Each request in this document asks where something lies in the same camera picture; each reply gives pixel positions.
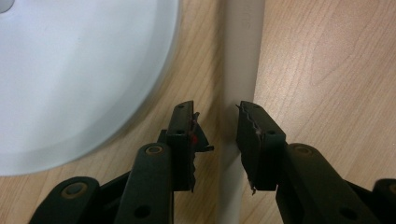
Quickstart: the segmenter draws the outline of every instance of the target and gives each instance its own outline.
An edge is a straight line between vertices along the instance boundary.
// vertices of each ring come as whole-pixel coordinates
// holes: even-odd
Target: plate
[[[15,1],[0,14],[0,175],[46,170],[112,137],[161,82],[178,0]]]

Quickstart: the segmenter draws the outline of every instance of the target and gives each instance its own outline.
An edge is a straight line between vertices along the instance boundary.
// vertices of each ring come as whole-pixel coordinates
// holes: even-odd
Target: light brown wood panel
[[[123,174],[183,101],[194,100],[209,141],[219,145],[224,1],[181,2],[175,59],[141,113],[118,137],[79,160],[0,177],[0,223],[28,222],[66,178],[87,175],[106,183]],[[342,177],[367,189],[378,178],[396,177],[395,21],[391,0],[266,1],[255,102],[288,142],[316,147]],[[215,222],[218,155],[197,155],[197,185],[193,194],[176,193],[176,223]],[[241,223],[281,223],[275,194],[251,196],[247,183],[240,214]]]

